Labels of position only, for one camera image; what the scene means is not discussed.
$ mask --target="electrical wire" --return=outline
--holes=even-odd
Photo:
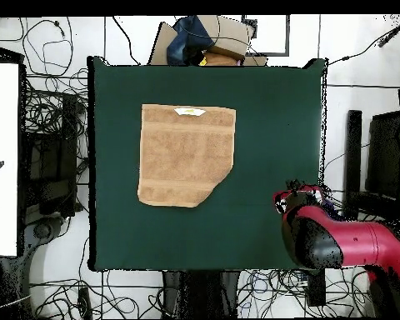
[[[398,29],[398,28],[395,27],[395,28],[389,30],[388,32],[385,32],[382,36],[379,36],[379,37],[376,38],[373,42],[371,42],[371,43],[369,44],[369,46],[368,46],[366,49],[364,49],[362,52],[360,52],[359,54],[347,55],[346,57],[341,57],[340,59],[335,60],[334,62],[329,63],[328,66],[331,66],[331,65],[333,65],[334,63],[344,62],[344,61],[347,61],[347,60],[349,60],[349,59],[352,59],[352,58],[355,58],[355,57],[359,57],[360,55],[363,55],[365,52],[367,52],[367,51],[372,47],[373,44],[375,44],[375,43],[376,43],[377,41],[379,41],[381,38],[384,38],[384,37],[387,36],[389,33],[393,32],[393,31],[395,31],[395,30],[397,30],[397,29]]]
[[[361,148],[365,148],[366,146],[369,146],[369,145],[370,145],[370,143],[367,143],[367,144],[365,144],[365,145],[362,145]],[[340,155],[340,156],[338,156],[338,157],[335,157],[334,159],[332,159],[331,161],[329,161],[329,162],[326,164],[326,166],[324,166],[323,171],[326,170],[326,168],[328,167],[328,165],[329,165],[330,163],[332,163],[333,161],[336,161],[337,159],[339,159],[339,158],[345,156],[346,154],[347,154],[347,153],[345,152],[345,153],[343,153],[342,155]]]
[[[24,30],[24,27],[23,27],[23,20],[20,17],[18,19],[19,19],[19,23],[21,23],[21,29],[22,29],[21,37],[17,38],[17,39],[0,39],[0,42],[19,42],[20,40],[23,39],[23,36],[24,36],[24,33],[25,33],[25,30]]]
[[[115,16],[112,16],[112,19],[114,20],[114,22],[117,24],[118,28],[120,28],[120,31],[122,31],[122,33],[124,34],[124,37],[126,37],[127,41],[129,42],[129,53],[130,53],[130,58],[132,58],[132,60],[137,64],[137,65],[141,65],[141,63],[135,59],[132,55],[132,43],[130,42],[130,38],[129,36],[126,34],[126,32],[124,32],[124,29],[122,28],[122,26],[120,25],[120,23],[118,23],[118,21],[116,20]]]

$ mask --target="black cable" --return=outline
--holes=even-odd
[[[38,54],[36,48],[31,44],[31,42],[30,42],[30,40],[29,40],[29,36],[28,36],[29,33],[30,33],[34,28],[36,28],[37,26],[39,26],[39,25],[42,24],[42,23],[51,23],[51,24],[53,24],[55,27],[59,28],[59,30],[60,30],[60,32],[61,32],[61,35],[62,35],[62,38],[65,38],[65,32],[64,32],[63,29],[61,28],[61,26],[60,26],[60,24],[59,24],[58,21],[55,21],[55,22],[54,22],[54,21],[51,21],[51,20],[42,20],[42,21],[37,22],[34,26],[32,26],[32,27],[29,28],[29,29],[28,29],[28,20],[27,20],[27,19],[26,19],[26,23],[27,23],[27,33],[25,34],[25,36],[24,36],[23,39],[22,39],[22,49],[23,49],[23,51],[24,51],[25,57],[27,58],[28,66],[29,66],[30,70],[32,71],[32,73],[35,73],[35,74],[37,74],[37,75],[48,75],[48,70],[47,70],[47,68],[46,68],[46,64],[51,64],[51,65],[54,65],[54,66],[58,66],[58,67],[64,68],[64,71],[63,71],[62,73],[58,74],[58,75],[48,75],[48,76],[50,76],[50,77],[59,77],[59,76],[65,75],[65,73],[68,71],[68,69],[69,69],[71,63],[73,62],[73,52],[74,52],[74,48],[73,48],[73,30],[72,30],[72,27],[71,27],[71,23],[70,23],[69,18],[67,17],[67,23],[68,23],[69,32],[70,32],[70,40],[68,41],[68,40],[66,40],[66,39],[63,39],[62,41],[46,42],[46,43],[44,43],[44,44],[43,44],[43,47],[42,47],[42,50],[43,50],[43,59],[40,58],[40,55]],[[40,60],[40,62],[44,65],[44,67],[45,67],[45,73],[42,73],[42,72],[35,72],[35,71],[33,70],[32,66],[31,66],[30,58],[29,58],[29,56],[28,56],[28,54],[27,54],[27,50],[26,50],[26,48],[25,48],[25,41],[26,41],[26,40],[27,40],[27,42],[29,43],[29,45],[31,46],[32,50],[36,53],[36,55],[37,55],[38,59]],[[45,47],[46,45],[48,45],[48,44],[51,44],[51,43],[64,43],[64,42],[65,42],[65,43],[68,43],[69,46],[70,46],[70,53],[71,53],[71,54],[70,54],[70,59],[69,59],[68,65],[65,66],[65,67],[63,67],[63,66],[61,66],[61,65],[59,65],[59,64],[56,64],[56,63],[54,63],[54,62],[47,62],[47,61],[46,61],[46,58],[44,57],[44,47]]]
[[[365,148],[366,146],[369,146],[369,145],[370,145],[370,143],[367,143],[366,145],[362,145],[361,148]],[[347,154],[347,153],[345,152],[345,153],[343,153],[342,155],[340,155],[340,156],[334,158],[333,160],[331,160],[330,162],[328,162],[328,163],[326,164],[326,166],[324,166],[323,171],[326,170],[326,168],[328,167],[328,165],[329,165],[330,163],[332,163],[333,161],[336,161],[337,159],[339,159],[339,158],[345,156],[346,154]]]
[[[363,55],[367,50],[369,50],[369,48],[372,47],[373,44],[375,44],[379,39],[384,38],[385,36],[387,36],[389,33],[393,32],[394,30],[396,30],[397,27],[389,30],[388,32],[385,32],[382,36],[379,36],[377,39],[375,39],[373,42],[370,43],[370,45],[364,49],[362,52],[360,52],[359,54],[355,54],[355,55],[347,55],[346,57],[341,57],[338,60],[335,60],[334,62],[331,62],[328,66],[333,65],[334,63],[338,63],[338,62],[343,62],[343,61],[347,61],[349,59],[355,58],[355,57],[359,57],[360,55]]]
[[[139,306],[138,306],[138,304],[137,304],[133,299],[131,299],[130,297],[120,297],[120,298],[119,298],[120,301],[117,302],[118,298],[114,295],[114,292],[113,292],[113,290],[111,289],[110,284],[109,284],[109,276],[110,276],[110,273],[111,273],[111,270],[108,271],[108,274],[107,274],[107,287],[108,287],[108,290],[110,291],[110,293],[111,293],[111,295],[112,295],[112,300],[113,300],[114,303],[116,304],[116,307],[119,308],[119,309],[122,311],[122,313],[125,313],[125,314],[131,314],[131,313],[133,313],[133,312],[135,311],[135,309],[137,309],[137,314],[139,315]],[[132,311],[130,311],[130,312],[125,312],[125,311],[123,311],[123,310],[118,306],[118,304],[119,304],[120,302],[125,301],[125,300],[128,300],[128,301],[131,301],[131,302],[132,302],[132,304],[133,304],[133,310],[132,310]]]
[[[351,291],[352,291],[352,300],[354,301],[354,305],[356,306],[356,309],[358,310],[358,312],[360,313],[360,315],[362,316],[362,317],[366,317],[367,315],[365,315],[364,313],[363,313],[363,311],[360,309],[360,307],[358,306],[358,303],[357,303],[357,295],[358,294],[362,294],[362,298],[363,298],[363,300],[365,300],[365,298],[367,298],[363,293],[361,293],[359,290],[358,290],[358,287],[354,284],[354,282],[356,281],[356,278],[358,277],[358,276],[360,276],[360,275],[363,275],[364,273],[367,273],[367,271],[361,271],[361,272],[358,272],[358,273],[356,273],[353,277],[352,277],[352,281],[351,281]]]
[[[103,271],[101,271],[101,320],[103,320]]]
[[[72,218],[70,217],[69,220],[68,220],[67,230],[63,234],[60,234],[59,236],[57,236],[55,239],[63,237],[63,236],[65,236],[67,234],[68,229],[70,228],[71,220],[72,220]]]
[[[120,23],[118,23],[118,21],[116,20],[116,18],[114,16],[112,16],[112,19],[114,20],[114,22],[117,24],[118,28],[120,28],[120,31],[122,31],[122,33],[124,34],[124,37],[126,37],[127,41],[129,42],[129,53],[130,53],[130,58],[132,58],[132,60],[137,64],[137,65],[141,65],[141,63],[135,59],[132,55],[132,43],[130,42],[130,38],[129,36],[126,34],[126,32],[124,32],[124,29],[122,28],[122,26],[120,26]]]
[[[21,39],[23,39],[23,35],[25,33],[24,28],[23,28],[23,20],[18,17],[19,22],[21,23],[21,29],[22,29],[22,34],[21,37],[18,39],[0,39],[0,42],[19,42]]]

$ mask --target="towel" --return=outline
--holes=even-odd
[[[137,195],[152,206],[194,208],[233,168],[236,111],[142,105]]]

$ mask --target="towel label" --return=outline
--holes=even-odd
[[[206,111],[196,108],[176,108],[175,112],[178,113],[179,115],[195,115],[197,117],[200,117]]]

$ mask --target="green tablecloth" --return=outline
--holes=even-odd
[[[324,64],[113,67],[89,58],[91,268],[294,267],[272,197],[288,179],[318,180]],[[143,103],[237,110],[232,171],[198,207],[138,201]]]

